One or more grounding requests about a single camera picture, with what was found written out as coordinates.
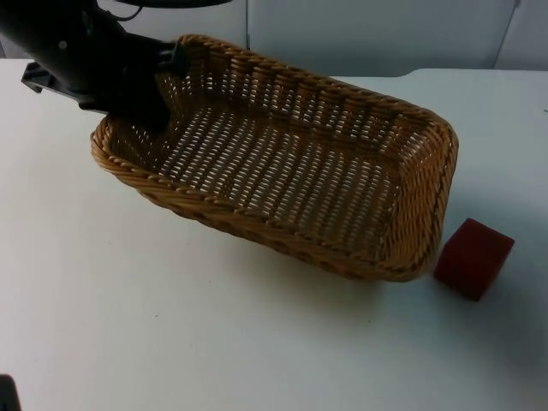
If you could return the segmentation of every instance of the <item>red cube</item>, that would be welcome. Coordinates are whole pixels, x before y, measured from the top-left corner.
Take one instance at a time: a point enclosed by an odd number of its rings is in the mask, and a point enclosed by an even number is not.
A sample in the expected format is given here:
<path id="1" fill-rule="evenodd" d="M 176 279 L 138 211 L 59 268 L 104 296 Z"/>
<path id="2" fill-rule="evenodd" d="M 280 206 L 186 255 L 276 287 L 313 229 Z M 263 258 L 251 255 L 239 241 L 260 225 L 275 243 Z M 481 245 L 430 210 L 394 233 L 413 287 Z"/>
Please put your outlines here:
<path id="1" fill-rule="evenodd" d="M 445 244 L 434 277 L 478 301 L 497 278 L 514 240 L 468 218 Z"/>

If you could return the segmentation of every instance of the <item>woven basket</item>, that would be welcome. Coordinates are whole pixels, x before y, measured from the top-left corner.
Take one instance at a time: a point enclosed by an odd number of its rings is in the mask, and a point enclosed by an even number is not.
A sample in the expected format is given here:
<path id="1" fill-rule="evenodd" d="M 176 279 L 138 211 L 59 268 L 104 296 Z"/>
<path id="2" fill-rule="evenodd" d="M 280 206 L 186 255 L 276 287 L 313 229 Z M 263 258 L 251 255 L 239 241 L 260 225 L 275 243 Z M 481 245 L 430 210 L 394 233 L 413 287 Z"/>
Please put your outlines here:
<path id="1" fill-rule="evenodd" d="M 458 141 L 429 110 L 189 35 L 159 74 L 165 132 L 107 116 L 101 167 L 180 216 L 348 278 L 407 281 L 434 257 Z"/>

